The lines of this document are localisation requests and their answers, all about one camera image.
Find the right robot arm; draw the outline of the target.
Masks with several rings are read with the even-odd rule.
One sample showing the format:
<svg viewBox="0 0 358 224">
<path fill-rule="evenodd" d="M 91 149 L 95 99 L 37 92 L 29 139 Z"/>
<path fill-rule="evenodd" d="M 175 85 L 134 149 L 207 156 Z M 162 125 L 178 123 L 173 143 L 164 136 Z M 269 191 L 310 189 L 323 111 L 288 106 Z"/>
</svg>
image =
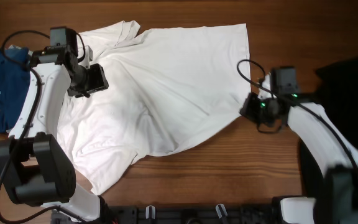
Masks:
<svg viewBox="0 0 358 224">
<path fill-rule="evenodd" d="M 275 198 L 279 223 L 358 223 L 358 150 L 332 124 L 316 103 L 300 103 L 295 79 L 289 78 L 289 93 L 279 94 L 245 81 L 267 93 L 259 98 L 249 93 L 240 114 L 251 121 L 272 126 L 283 121 L 305 143 L 322 186 L 314 197 Z"/>
</svg>

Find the white polo shirt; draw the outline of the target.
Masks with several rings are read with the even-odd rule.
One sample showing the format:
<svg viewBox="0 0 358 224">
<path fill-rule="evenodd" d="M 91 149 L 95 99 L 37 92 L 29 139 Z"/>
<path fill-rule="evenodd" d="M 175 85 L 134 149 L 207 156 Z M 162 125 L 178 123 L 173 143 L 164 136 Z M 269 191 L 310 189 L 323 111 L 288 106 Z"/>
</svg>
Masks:
<svg viewBox="0 0 358 224">
<path fill-rule="evenodd" d="M 100 195 L 145 156 L 208 140 L 239 116 L 250 92 L 247 26 L 149 29 L 136 21 L 81 33 L 108 89 L 66 96 L 58 142 Z"/>
</svg>

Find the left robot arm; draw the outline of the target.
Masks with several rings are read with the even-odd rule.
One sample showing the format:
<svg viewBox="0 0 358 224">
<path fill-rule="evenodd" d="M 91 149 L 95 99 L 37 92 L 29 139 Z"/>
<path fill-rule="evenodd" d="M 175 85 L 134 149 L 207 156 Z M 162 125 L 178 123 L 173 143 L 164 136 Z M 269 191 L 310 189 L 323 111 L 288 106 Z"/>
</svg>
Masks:
<svg viewBox="0 0 358 224">
<path fill-rule="evenodd" d="M 105 200 L 76 181 L 75 168 L 57 141 L 66 96 L 89 97 L 109 86 L 102 66 L 80 34 L 54 27 L 49 45 L 33 52 L 20 67 L 30 84 L 21 113 L 0 141 L 0 193 L 12 203 L 51 212 L 52 223 L 115 223 Z M 0 211 L 0 221 L 7 222 Z"/>
</svg>

